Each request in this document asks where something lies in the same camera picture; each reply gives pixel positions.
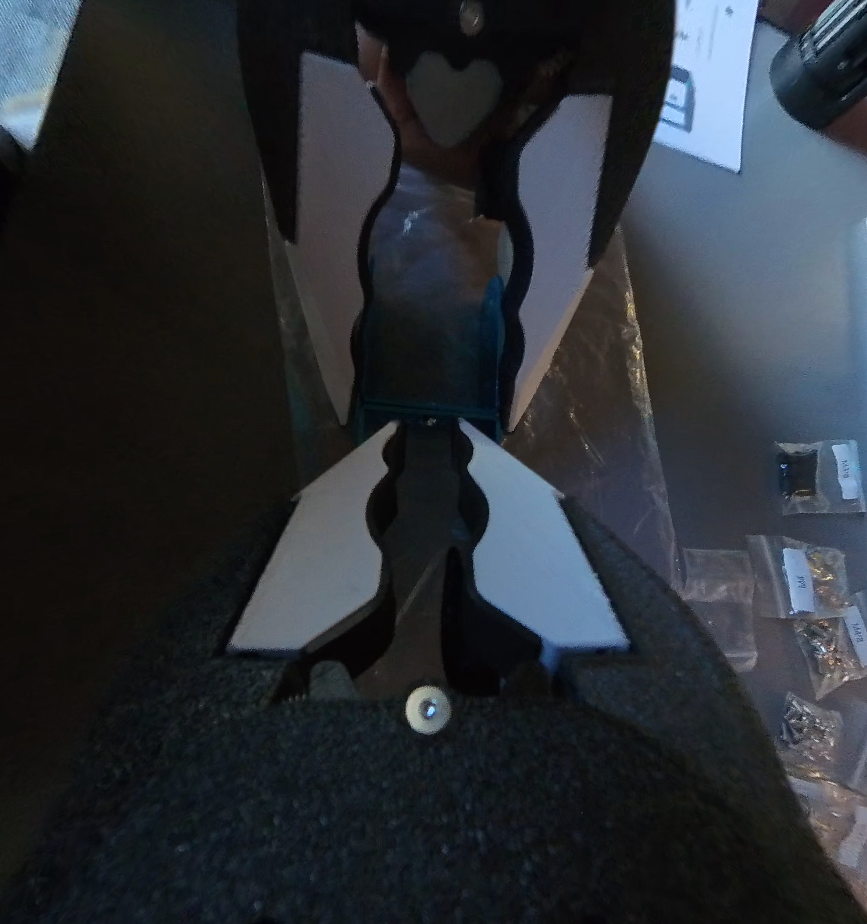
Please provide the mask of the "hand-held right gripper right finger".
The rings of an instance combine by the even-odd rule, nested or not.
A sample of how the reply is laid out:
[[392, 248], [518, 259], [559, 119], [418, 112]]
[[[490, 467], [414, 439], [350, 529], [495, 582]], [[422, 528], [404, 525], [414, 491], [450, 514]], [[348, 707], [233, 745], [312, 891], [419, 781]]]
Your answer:
[[568, 654], [625, 652], [629, 640], [578, 540], [561, 491], [482, 434], [459, 422], [472, 485], [486, 520], [471, 550], [475, 592], [513, 629], [539, 641], [539, 661]]

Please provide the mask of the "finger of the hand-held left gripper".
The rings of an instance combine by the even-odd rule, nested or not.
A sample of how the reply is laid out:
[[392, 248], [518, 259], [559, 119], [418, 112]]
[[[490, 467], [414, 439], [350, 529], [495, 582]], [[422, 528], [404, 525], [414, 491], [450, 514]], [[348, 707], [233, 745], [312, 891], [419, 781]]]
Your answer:
[[522, 146], [516, 174], [520, 230], [508, 232], [522, 294], [511, 294], [522, 357], [510, 360], [505, 429], [515, 430], [585, 294], [612, 97], [565, 95]]
[[296, 224], [285, 254], [312, 348], [340, 425], [355, 393], [353, 336], [368, 300], [368, 235], [399, 152], [375, 85], [354, 64], [300, 59]]

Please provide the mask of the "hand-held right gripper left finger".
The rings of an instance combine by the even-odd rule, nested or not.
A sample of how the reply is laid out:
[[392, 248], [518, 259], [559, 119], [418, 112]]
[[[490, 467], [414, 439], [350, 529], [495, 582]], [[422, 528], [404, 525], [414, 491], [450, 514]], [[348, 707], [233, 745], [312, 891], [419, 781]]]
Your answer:
[[230, 640], [232, 655], [379, 657], [393, 636], [381, 538], [397, 513], [404, 433], [389, 422], [294, 499]]

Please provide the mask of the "large clear plastic bag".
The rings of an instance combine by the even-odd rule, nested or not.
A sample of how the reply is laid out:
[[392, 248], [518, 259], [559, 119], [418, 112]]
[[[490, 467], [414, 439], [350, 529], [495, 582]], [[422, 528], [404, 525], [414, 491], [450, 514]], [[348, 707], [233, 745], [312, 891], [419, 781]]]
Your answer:
[[[353, 447], [328, 398], [285, 243], [264, 195], [285, 360], [291, 445], [304, 486]], [[502, 226], [473, 215], [469, 191], [404, 167], [374, 225], [370, 253], [383, 299], [438, 306], [480, 299], [509, 258]], [[679, 553], [660, 462], [624, 239], [616, 232], [549, 370], [504, 447], [574, 498], [669, 585]]]

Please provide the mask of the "grey desk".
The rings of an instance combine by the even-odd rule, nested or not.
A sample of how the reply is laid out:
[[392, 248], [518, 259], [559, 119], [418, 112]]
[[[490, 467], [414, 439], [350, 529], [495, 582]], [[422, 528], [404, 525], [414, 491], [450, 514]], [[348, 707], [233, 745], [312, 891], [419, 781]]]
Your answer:
[[[118, 669], [288, 491], [231, 2], [87, 2], [0, 242], [0, 893]], [[782, 518], [775, 440], [867, 437], [867, 157], [754, 40], [739, 175], [655, 147], [624, 216], [681, 545]]]

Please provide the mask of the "person's left hand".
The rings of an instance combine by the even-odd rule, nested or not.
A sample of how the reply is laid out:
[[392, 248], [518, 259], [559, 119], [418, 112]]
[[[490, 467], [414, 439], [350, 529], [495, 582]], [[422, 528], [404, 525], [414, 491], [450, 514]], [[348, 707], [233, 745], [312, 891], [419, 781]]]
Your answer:
[[479, 178], [482, 138], [473, 134], [452, 148], [435, 143], [408, 97], [404, 78], [391, 67], [387, 46], [361, 24], [357, 24], [356, 30], [360, 73], [376, 86], [393, 118], [401, 139], [403, 161], [436, 179], [473, 190]]

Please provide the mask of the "white instruction manual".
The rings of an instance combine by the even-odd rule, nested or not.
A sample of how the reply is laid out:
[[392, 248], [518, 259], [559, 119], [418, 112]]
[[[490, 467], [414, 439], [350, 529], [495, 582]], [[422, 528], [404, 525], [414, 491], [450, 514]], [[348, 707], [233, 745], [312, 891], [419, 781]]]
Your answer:
[[734, 174], [758, 1], [677, 1], [670, 79], [653, 141]]

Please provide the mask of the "black cylindrical bit holder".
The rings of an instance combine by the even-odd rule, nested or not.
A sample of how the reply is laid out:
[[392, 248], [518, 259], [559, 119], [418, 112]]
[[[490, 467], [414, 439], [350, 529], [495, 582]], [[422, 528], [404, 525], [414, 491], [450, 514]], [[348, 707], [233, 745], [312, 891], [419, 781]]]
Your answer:
[[867, 97], [867, 1], [837, 1], [786, 41], [770, 67], [774, 96], [815, 130]]

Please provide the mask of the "pile of small hardware bags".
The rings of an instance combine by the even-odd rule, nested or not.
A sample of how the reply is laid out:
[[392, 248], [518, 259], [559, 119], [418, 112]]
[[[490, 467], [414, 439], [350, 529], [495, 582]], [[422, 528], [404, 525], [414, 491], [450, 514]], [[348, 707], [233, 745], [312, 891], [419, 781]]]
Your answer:
[[683, 553], [681, 594], [748, 686], [809, 826], [867, 912], [867, 594], [783, 536]]

